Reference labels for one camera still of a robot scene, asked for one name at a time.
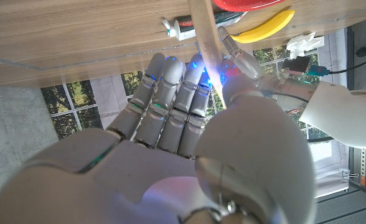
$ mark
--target yellow banana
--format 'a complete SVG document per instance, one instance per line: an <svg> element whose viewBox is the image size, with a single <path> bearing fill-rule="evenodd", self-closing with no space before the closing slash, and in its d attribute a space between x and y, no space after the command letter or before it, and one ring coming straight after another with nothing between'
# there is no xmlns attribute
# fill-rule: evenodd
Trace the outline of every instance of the yellow banana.
<svg viewBox="0 0 366 224"><path fill-rule="evenodd" d="M274 16L274 18L272 18L262 26L242 32L240 35L237 36L232 35L232 38L233 40L243 44L265 39L277 33L284 26L286 26L293 18L294 14L295 10L283 11L277 14L277 16Z"/></svg>

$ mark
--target toothpaste tube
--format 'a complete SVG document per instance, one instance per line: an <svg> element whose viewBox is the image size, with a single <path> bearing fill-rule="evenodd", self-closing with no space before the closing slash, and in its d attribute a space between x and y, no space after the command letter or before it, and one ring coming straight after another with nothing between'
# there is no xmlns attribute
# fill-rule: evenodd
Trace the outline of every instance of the toothpaste tube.
<svg viewBox="0 0 366 224"><path fill-rule="evenodd" d="M216 28L220 26L228 26L238 22L246 12L218 12L215 13ZM176 37L178 40L186 40L191 37L195 37L195 30L191 17L184 17L176 19L171 26L169 22L164 19L162 20L166 26L166 34L169 37Z"/></svg>

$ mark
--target silver screw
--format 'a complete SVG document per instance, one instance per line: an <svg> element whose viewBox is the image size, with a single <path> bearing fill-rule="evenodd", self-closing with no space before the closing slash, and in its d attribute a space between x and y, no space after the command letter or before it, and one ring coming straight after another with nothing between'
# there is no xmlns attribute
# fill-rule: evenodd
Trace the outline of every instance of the silver screw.
<svg viewBox="0 0 366 224"><path fill-rule="evenodd" d="M227 203L227 210L228 210L228 212L235 213L235 209L236 209L236 206L235 206L234 201L229 201Z"/></svg>

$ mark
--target wooden shelf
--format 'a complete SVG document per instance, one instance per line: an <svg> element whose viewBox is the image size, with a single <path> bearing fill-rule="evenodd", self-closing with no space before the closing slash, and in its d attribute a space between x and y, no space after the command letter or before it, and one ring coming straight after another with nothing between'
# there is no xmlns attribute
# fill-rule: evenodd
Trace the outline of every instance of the wooden shelf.
<svg viewBox="0 0 366 224"><path fill-rule="evenodd" d="M296 14L283 30L240 47L283 45L299 34L325 35L366 20L366 0L285 0L247 13L227 30L252 29L289 6ZM168 37L162 17L189 14L181 0L0 1L0 85L43 87L132 72L146 68L155 52L188 62L196 39Z"/></svg>

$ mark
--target wooden stick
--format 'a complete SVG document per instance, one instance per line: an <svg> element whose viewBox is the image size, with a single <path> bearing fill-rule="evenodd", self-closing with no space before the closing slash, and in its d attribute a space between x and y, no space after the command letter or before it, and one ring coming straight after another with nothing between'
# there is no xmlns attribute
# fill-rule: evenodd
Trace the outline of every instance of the wooden stick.
<svg viewBox="0 0 366 224"><path fill-rule="evenodd" d="M222 95L223 86L218 72L223 58L211 2L210 0L189 0L189 6L195 34L210 81L223 103L223 108L226 108Z"/></svg>

